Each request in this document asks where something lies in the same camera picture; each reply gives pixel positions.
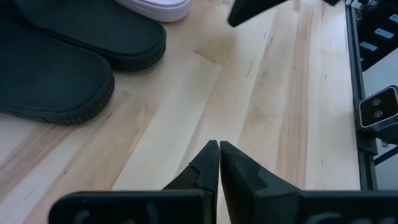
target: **wood grain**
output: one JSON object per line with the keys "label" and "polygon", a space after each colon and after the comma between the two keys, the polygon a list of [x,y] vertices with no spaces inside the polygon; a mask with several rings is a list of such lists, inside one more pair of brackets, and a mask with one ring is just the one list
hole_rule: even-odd
{"label": "wood grain", "polygon": [[[155,190],[211,139],[303,189],[359,189],[344,4],[291,0],[237,28],[230,0],[164,24],[154,67],[115,73],[82,126],[0,115],[0,223],[45,223],[79,190]],[[229,223],[220,184],[218,223]]]}

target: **light wood surface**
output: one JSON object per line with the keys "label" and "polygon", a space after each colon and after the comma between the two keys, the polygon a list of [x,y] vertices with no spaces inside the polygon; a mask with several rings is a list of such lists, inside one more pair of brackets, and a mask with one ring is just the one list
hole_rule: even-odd
{"label": "light wood surface", "polygon": [[[293,0],[231,28],[232,0],[193,0],[154,67],[116,73],[82,126],[0,115],[0,223],[45,223],[78,190],[157,190],[210,139],[302,189],[359,189],[344,4]],[[219,223],[228,223],[220,186]]]}

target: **black shoe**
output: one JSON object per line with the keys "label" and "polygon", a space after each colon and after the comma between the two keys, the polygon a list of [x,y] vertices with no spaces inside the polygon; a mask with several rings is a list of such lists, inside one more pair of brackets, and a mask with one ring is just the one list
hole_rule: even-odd
{"label": "black shoe", "polygon": [[156,21],[114,0],[6,0],[21,17],[59,40],[102,55],[116,70],[143,70],[166,50]]}
{"label": "black shoe", "polygon": [[0,20],[0,113],[80,124],[100,113],[113,88],[99,55]]}

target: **black metal frame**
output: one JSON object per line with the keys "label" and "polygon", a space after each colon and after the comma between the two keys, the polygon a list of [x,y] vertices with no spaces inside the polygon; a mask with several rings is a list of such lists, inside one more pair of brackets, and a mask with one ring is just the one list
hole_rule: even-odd
{"label": "black metal frame", "polygon": [[370,138],[359,127],[358,106],[365,98],[361,62],[359,60],[358,34],[354,11],[346,6],[347,35],[349,62],[351,65],[351,81],[353,86],[353,103],[355,111],[356,140],[358,146],[359,177],[361,190],[377,190],[376,173],[373,157],[377,154],[376,140]]}

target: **rubber sole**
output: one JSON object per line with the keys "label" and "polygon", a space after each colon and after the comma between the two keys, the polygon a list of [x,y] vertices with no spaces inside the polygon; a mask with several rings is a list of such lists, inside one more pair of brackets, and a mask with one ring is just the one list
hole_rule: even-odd
{"label": "rubber sole", "polygon": [[188,0],[180,6],[174,8],[169,8],[168,5],[151,6],[149,3],[140,5],[137,0],[116,0],[116,2],[135,12],[138,12],[139,14],[160,22],[178,21],[187,16],[192,7],[191,0]]}
{"label": "rubber sole", "polygon": [[48,118],[40,118],[40,117],[33,117],[33,116],[27,116],[25,114],[20,114],[20,113],[15,113],[12,111],[0,111],[0,113],[5,113],[13,116],[17,116],[20,118],[24,119],[29,119],[32,121],[38,121],[42,123],[49,123],[49,124],[60,124],[60,125],[74,125],[74,124],[83,124],[91,119],[93,119],[95,116],[97,116],[108,104],[112,97],[112,93],[114,90],[114,77],[111,77],[111,81],[99,100],[97,104],[95,104],[94,107],[89,109],[86,112],[83,112],[81,115],[74,117],[74,118],[68,118],[68,119],[48,119]]}

